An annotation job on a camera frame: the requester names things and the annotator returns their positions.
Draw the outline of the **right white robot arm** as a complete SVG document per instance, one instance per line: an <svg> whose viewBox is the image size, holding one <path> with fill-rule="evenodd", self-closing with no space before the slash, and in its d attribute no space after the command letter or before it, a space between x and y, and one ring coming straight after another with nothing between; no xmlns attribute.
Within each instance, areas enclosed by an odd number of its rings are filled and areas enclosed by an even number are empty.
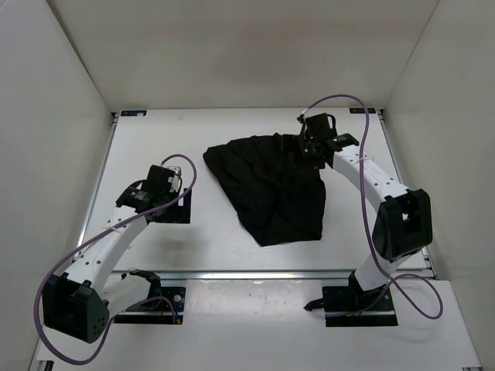
<svg viewBox="0 0 495 371"><path fill-rule="evenodd" d="M376 213L370 235L372 249L363 265L349 277L347 302L365 309L388 278L411 256L432 242L429 195L393 179L371 160L351 134L338 134L330 114L299 116L299 134L282 137L282 153L295 164L323 169L329 166L364 192L364 202Z"/></svg>

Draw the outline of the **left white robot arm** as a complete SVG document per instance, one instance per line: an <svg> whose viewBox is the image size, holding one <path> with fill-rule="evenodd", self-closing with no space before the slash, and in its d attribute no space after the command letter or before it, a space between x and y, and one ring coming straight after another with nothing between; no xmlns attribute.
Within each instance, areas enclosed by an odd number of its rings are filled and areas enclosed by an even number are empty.
<svg viewBox="0 0 495 371"><path fill-rule="evenodd" d="M133 268L112 284L108 278L149 224L190 222L191 197L177 201L182 185L181 168L152 165L145 180L132 183L118 197L105 236L45 283L41 298L46 327L91 344L120 311L137 302L152 308L161 301L160 278L151 271Z"/></svg>

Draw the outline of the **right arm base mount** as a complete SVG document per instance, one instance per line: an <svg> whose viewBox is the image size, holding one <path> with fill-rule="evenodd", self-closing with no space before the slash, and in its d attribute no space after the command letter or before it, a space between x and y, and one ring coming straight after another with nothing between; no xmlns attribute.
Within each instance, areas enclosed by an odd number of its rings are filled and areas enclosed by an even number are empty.
<svg viewBox="0 0 495 371"><path fill-rule="evenodd" d="M304 309L322 309L327 328L398 326L389 288L379 288L360 298L349 286L324 286L322 293L321 298L308 302Z"/></svg>

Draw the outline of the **black pleated skirt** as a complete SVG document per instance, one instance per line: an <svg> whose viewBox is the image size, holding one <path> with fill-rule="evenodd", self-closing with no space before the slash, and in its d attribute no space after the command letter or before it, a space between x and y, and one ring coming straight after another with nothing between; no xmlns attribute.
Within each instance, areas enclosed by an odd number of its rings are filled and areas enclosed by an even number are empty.
<svg viewBox="0 0 495 371"><path fill-rule="evenodd" d="M320 240L326 187L319 170L295 164L282 136L251 136L209 147L203 160L246 231L262 247Z"/></svg>

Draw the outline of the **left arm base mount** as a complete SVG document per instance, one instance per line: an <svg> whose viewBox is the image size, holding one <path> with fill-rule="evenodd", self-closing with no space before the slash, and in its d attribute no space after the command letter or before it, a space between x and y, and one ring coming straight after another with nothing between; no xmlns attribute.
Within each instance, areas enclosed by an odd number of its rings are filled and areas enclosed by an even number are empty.
<svg viewBox="0 0 495 371"><path fill-rule="evenodd" d="M186 301L184 284L166 284L165 280L151 271L132 269L121 279L143 278L150 284L147 302L133 305L115 317L117 324L181 325Z"/></svg>

